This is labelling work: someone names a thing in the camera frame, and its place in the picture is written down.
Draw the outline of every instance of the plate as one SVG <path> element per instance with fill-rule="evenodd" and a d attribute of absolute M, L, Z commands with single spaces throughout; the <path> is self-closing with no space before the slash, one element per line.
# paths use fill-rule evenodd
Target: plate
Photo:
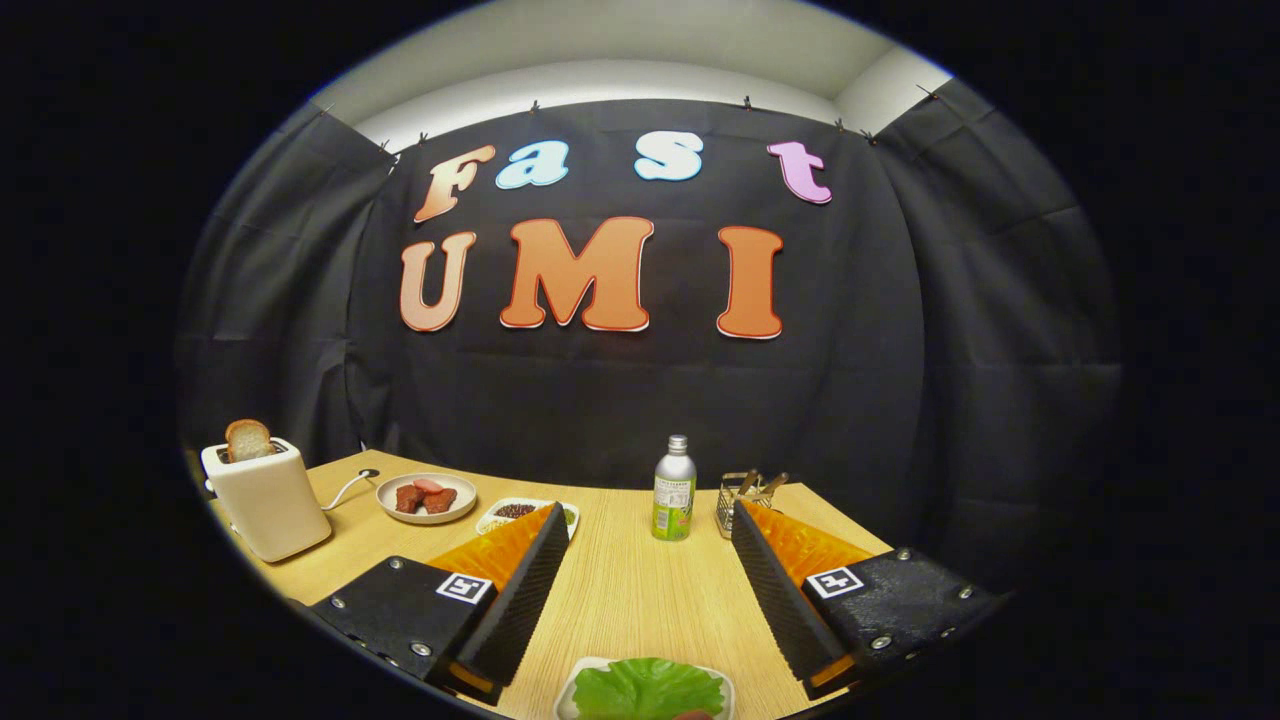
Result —
<path fill-rule="evenodd" d="M 426 507 L 421 505 L 419 505 L 417 512 L 401 512 L 396 510 L 396 491 L 421 478 L 434 480 L 442 487 L 458 491 L 458 497 L 453 498 L 453 505 L 449 506 L 448 510 L 435 515 L 428 515 Z M 392 478 L 378 486 L 378 503 L 383 506 L 383 510 L 385 510 L 388 515 L 396 518 L 397 520 L 412 523 L 415 525 L 439 525 L 440 523 L 457 520 L 471 510 L 471 506 L 476 503 L 476 487 L 457 475 L 444 475 L 442 473 L 411 473 L 408 475 Z"/>
<path fill-rule="evenodd" d="M 573 669 L 568 671 L 568 682 L 564 683 L 564 689 L 561 691 L 559 698 L 556 701 L 556 717 L 559 720 L 577 720 L 577 703 L 573 702 L 573 692 L 577 691 L 577 674 L 586 667 L 608 667 L 609 662 L 617 662 L 617 660 L 584 657 L 573 665 Z M 724 707 L 714 716 L 714 720 L 731 720 L 733 717 L 733 682 L 728 679 L 728 675 L 718 670 L 703 667 L 701 665 L 694 665 L 694 667 L 705 670 L 712 678 L 723 678 L 724 683 L 721 685 L 721 697 L 724 698 Z"/>
<path fill-rule="evenodd" d="M 529 497 L 504 497 L 504 498 L 499 500 L 498 502 L 494 502 L 493 507 L 490 507 L 489 510 L 485 510 L 485 514 L 480 518 L 479 521 L 476 521 L 476 533 L 479 533 L 479 534 L 483 536 L 483 534 L 488 533 L 489 530 L 492 530 L 493 528 L 481 529 L 485 525 L 488 525 L 490 521 L 499 521 L 499 523 L 502 523 L 502 525 L 506 525 L 507 523 L 512 521 L 513 518 L 499 518 L 497 515 L 498 510 L 502 509 L 506 505 L 532 505 L 534 510 L 538 510 L 538 509 L 540 509 L 540 507 L 543 507 L 545 505 L 550 505 L 552 502 L 554 502 L 554 501 L 553 500 L 532 500 L 532 498 L 529 498 Z M 577 506 L 573 505 L 572 502 L 563 502 L 563 501 L 561 501 L 561 505 L 564 506 L 564 510 L 568 510 L 568 511 L 573 512 L 573 521 L 570 523 L 570 525 L 568 525 L 568 539 L 573 539 L 573 533 L 577 532 L 577 524 L 582 521 L 582 511 L 579 510 Z"/>

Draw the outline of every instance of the white toaster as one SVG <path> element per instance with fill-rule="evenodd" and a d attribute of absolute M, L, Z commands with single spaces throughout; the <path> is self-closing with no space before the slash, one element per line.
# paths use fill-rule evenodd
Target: white toaster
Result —
<path fill-rule="evenodd" d="M 275 454 L 228 462 L 227 445 L 206 447 L 200 461 L 232 529 L 266 562 L 301 552 L 333 533 L 320 510 L 302 454 L 273 437 Z"/>

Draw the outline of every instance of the green vegetable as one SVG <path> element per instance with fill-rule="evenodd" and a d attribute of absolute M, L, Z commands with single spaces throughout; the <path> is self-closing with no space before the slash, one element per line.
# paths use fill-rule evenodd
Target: green vegetable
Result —
<path fill-rule="evenodd" d="M 723 678 L 658 657 L 609 662 L 577 674 L 573 702 L 581 720 L 671 720 L 681 712 L 723 710 Z"/>

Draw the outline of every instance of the bottle label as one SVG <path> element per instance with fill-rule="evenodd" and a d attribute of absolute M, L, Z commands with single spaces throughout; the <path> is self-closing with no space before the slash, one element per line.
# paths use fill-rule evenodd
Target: bottle label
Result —
<path fill-rule="evenodd" d="M 653 479 L 653 536 L 659 539 L 689 537 L 689 524 L 694 516 L 694 487 L 698 478 L 667 480 Z"/>

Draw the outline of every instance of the black curtain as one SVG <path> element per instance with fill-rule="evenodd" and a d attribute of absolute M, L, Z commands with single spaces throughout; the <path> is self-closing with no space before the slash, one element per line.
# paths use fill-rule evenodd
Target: black curtain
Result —
<path fill-rule="evenodd" d="M 357 241 L 394 158 L 307 104 L 244 164 L 188 269 L 175 346 L 188 459 L 256 418 L 307 466 L 360 452 L 344 379 Z"/>
<path fill-rule="evenodd" d="M 959 81 L 876 138 L 920 273 L 925 392 L 916 542 L 1005 585 L 1062 550 L 1116 428 L 1117 315 L 1071 190 Z"/>
<path fill-rule="evenodd" d="M 636 138 L 692 132 L 700 172 L 641 179 Z M 507 156 L 568 143 L 568 174 L 497 187 Z M 787 190 L 771 143 L 803 142 L 832 191 Z M 431 168 L 485 145 L 457 205 L 415 223 Z M 308 466 L 361 443 L 524 479 L 652 487 L 685 433 L 699 487 L 791 471 L 892 544 L 1015 584 L 1059 546 L 1092 487 L 1119 387 L 1107 268 L 1070 190 L 957 81 L 874 141 L 781 113 L 695 101 L 540 109 L 392 156 L 317 108 L 273 136 L 219 204 L 183 302 L 183 442 L 256 416 Z M 649 219 L 637 333 L 509 329 L 516 223 L 554 219 L 575 254 L 608 218 Z M 721 228 L 774 232 L 773 340 L 716 328 Z M 474 232 L 458 310 L 417 332 L 401 252 Z M 438 300 L 444 254 L 426 266 Z"/>

